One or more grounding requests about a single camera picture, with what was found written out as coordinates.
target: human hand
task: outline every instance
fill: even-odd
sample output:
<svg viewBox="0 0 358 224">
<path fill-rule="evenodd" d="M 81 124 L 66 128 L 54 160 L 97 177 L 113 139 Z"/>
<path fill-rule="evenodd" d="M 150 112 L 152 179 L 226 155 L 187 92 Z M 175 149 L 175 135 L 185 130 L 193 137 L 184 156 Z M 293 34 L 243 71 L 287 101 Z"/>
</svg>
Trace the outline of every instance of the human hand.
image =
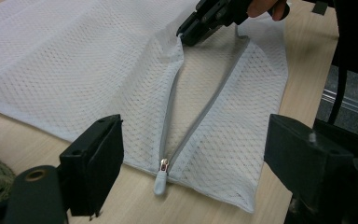
<svg viewBox="0 0 358 224">
<path fill-rule="evenodd" d="M 287 0 L 253 0 L 248 7 L 249 17 L 258 17 L 272 8 L 272 19 L 279 21 L 283 15 Z"/>
</svg>

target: gray carpet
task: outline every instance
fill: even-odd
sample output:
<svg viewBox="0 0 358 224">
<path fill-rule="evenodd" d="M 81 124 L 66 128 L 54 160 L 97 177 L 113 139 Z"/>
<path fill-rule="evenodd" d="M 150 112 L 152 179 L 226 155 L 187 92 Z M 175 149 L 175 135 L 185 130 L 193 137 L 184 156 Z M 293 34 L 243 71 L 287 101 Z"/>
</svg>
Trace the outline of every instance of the gray carpet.
<svg viewBox="0 0 358 224">
<path fill-rule="evenodd" d="M 337 79 L 338 69 L 333 65 L 330 68 L 330 73 L 324 87 L 325 92 L 337 92 Z M 317 119 L 323 121 L 328 120 L 331 108 L 333 106 L 332 100 L 329 101 L 328 97 L 325 97 L 325 95 L 326 94 L 324 94 L 324 97 L 321 100 L 321 104 L 316 116 Z M 335 125 L 358 134 L 358 74 L 353 72 L 348 73 L 343 106 L 339 109 Z"/>
</svg>

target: white mesh laundry bag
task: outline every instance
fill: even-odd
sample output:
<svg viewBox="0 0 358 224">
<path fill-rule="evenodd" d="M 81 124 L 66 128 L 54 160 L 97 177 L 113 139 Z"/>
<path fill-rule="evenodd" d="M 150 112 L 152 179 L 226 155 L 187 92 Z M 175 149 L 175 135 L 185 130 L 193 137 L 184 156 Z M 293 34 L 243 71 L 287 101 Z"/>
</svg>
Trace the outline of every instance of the white mesh laundry bag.
<svg viewBox="0 0 358 224">
<path fill-rule="evenodd" d="M 197 3 L 6 0 L 0 113 L 68 141 L 120 114 L 125 163 L 155 175 L 168 157 L 169 180 L 253 212 L 287 79 L 283 21 L 248 19 L 249 38 L 225 27 L 184 53 L 175 33 Z"/>
</svg>

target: metal zipper slider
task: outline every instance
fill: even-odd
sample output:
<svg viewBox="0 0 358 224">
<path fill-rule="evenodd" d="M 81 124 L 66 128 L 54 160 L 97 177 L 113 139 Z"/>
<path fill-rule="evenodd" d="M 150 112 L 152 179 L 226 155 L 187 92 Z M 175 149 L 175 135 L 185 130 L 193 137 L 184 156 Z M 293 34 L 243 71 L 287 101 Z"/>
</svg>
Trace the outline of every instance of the metal zipper slider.
<svg viewBox="0 0 358 224">
<path fill-rule="evenodd" d="M 165 186 L 167 184 L 168 165 L 168 159 L 161 160 L 161 165 L 159 166 L 154 186 L 154 192 L 156 195 L 162 195 L 165 192 Z"/>
</svg>

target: wooden table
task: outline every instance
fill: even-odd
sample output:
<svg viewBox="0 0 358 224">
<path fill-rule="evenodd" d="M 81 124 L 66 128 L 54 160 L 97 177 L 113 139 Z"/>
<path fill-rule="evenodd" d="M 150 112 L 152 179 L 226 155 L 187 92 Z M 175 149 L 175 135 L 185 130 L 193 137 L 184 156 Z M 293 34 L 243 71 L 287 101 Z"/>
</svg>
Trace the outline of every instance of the wooden table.
<svg viewBox="0 0 358 224">
<path fill-rule="evenodd" d="M 337 45 L 333 8 L 324 16 L 312 13 L 313 4 L 292 0 L 286 18 L 285 43 L 289 78 L 280 114 L 312 126 Z M 59 165 L 70 143 L 0 114 L 0 159 L 19 174 L 34 166 Z M 254 214 L 220 203 L 178 185 L 166 197 L 153 194 L 155 178 L 123 165 L 100 217 L 93 223 L 283 223 L 291 199 L 281 181 L 264 164 Z M 90 223 L 71 217 L 70 223 Z"/>
</svg>

